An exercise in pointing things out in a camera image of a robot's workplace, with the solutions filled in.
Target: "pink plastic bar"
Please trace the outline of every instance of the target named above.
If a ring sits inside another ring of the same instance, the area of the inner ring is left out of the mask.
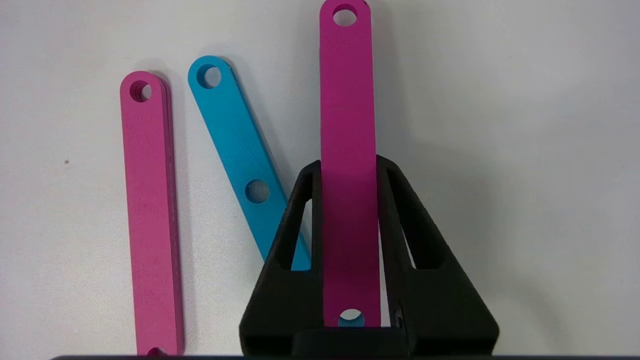
[[[151,86],[144,101],[142,88]],[[138,355],[184,353],[171,95],[144,71],[120,86]]]
[[[333,16],[357,19],[340,26]],[[324,326],[356,309],[380,326],[380,265],[371,11],[363,0],[320,10],[320,109]]]

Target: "hole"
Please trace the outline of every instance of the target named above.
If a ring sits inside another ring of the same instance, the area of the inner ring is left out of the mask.
[[[396,327],[404,327],[404,322],[402,320],[402,311],[400,311],[400,309],[396,310]]]
[[[296,250],[298,251],[298,255],[303,252],[301,251],[302,249],[299,249],[301,243],[298,240],[300,239],[300,227],[305,210],[309,209],[311,213],[313,212],[311,197],[315,170],[305,169],[306,170],[303,170],[298,176],[296,184],[293,186],[291,196],[289,197],[287,211],[285,211],[285,215],[283,215],[282,218],[282,223],[286,223],[287,225],[283,226],[283,231],[279,233],[279,245],[276,249],[272,249],[275,250],[276,261],[280,268],[294,272],[306,271],[312,268],[311,264],[300,261],[300,258],[298,258],[297,261],[294,260],[296,258]],[[305,238],[305,241],[307,241],[307,243],[312,242],[311,237]],[[311,248],[307,250],[309,250],[309,255],[313,251]]]
[[[364,315],[358,309],[346,309],[340,314],[338,327],[364,327]]]
[[[146,81],[138,80],[131,84],[129,89],[131,98],[138,102],[145,102],[151,99],[151,85]]]
[[[351,26],[356,20],[358,20],[356,9],[349,4],[338,6],[333,12],[333,21],[340,26]]]
[[[382,254],[382,242],[380,236],[380,225],[378,225],[378,256],[380,259],[380,327],[391,327],[394,321],[389,314],[389,293],[387,291],[387,279],[385,278],[384,255]]]
[[[198,84],[205,89],[213,89],[214,87],[220,85],[220,81],[222,80],[222,74],[220,73],[220,69],[215,67],[214,65],[207,64],[202,65],[198,72],[196,73],[196,79],[198,80]]]
[[[409,253],[409,261],[411,261],[411,266],[416,269],[415,261],[413,260],[413,253],[411,252],[411,248],[409,247],[408,241],[406,241],[406,234],[404,233],[404,227],[402,229],[402,239],[404,240],[404,244],[406,245],[406,251]]]
[[[149,352],[147,352],[148,356],[166,356],[166,351],[164,351],[161,347],[154,347]]]
[[[269,185],[260,179],[251,180],[244,188],[246,198],[254,204],[261,204],[269,198]]]
[[[312,201],[307,200],[305,209],[302,212],[302,222],[298,227],[298,241],[294,250],[293,262],[289,270],[291,271],[308,271],[311,269],[310,262],[302,262],[301,255],[306,254],[311,259],[311,232],[307,231],[305,223],[311,224],[312,219]]]

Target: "circular hole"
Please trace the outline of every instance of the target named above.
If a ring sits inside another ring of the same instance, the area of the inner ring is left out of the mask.
[[[147,352],[148,356],[166,356],[166,351],[164,351],[161,347],[154,347],[149,352]]]
[[[213,89],[214,87],[220,85],[220,81],[222,80],[222,74],[220,74],[220,69],[215,67],[214,65],[202,65],[198,69],[198,73],[196,74],[196,78],[198,80],[198,84],[205,89]]]
[[[147,100],[151,99],[151,85],[146,84],[142,88],[142,91],[140,92],[140,95],[142,96],[142,101],[147,101]]]
[[[260,204],[269,198],[269,185],[262,180],[251,180],[244,188],[246,198],[254,204]]]
[[[339,327],[364,327],[364,314],[358,309],[347,309],[340,314]]]
[[[151,99],[151,85],[146,81],[135,81],[131,84],[129,92],[131,94],[131,98],[138,102],[145,102]]]
[[[355,8],[345,4],[344,6],[338,6],[333,13],[333,21],[340,26],[353,25],[358,17],[356,16]]]

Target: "flat bar with holes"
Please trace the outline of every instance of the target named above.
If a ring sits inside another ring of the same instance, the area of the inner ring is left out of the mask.
[[[340,11],[355,22],[337,24]],[[319,21],[324,325],[379,327],[371,11],[363,0],[327,0]],[[361,319],[344,319],[348,309]]]
[[[208,83],[205,77],[214,69],[220,72],[218,84]],[[189,69],[189,86],[260,254],[266,259],[287,197],[236,75],[225,60],[203,56]],[[307,244],[299,234],[291,270],[309,268]]]
[[[180,355],[184,323],[171,93],[159,77],[132,72],[120,85],[120,106],[138,354]]]

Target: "white table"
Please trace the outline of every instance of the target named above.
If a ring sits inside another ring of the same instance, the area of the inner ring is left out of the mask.
[[[638,1],[371,0],[378,152],[500,324],[640,353]],[[188,354],[239,354],[262,260],[186,83],[234,65],[290,191],[319,158],[321,1],[0,4],[0,358],[135,352],[118,87],[164,74]]]

